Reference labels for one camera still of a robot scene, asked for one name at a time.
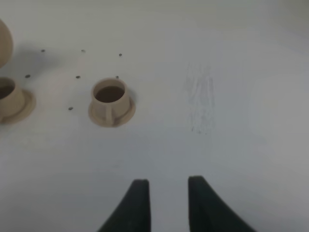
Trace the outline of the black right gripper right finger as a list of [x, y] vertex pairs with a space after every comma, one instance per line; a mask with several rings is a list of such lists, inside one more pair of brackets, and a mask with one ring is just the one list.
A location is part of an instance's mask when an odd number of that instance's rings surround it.
[[191, 232], [253, 232], [202, 176], [188, 178], [188, 214]]

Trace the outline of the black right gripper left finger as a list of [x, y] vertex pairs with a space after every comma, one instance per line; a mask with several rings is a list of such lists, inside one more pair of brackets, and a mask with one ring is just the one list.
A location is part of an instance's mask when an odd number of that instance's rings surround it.
[[151, 202], [147, 179], [134, 180], [100, 232], [150, 232]]

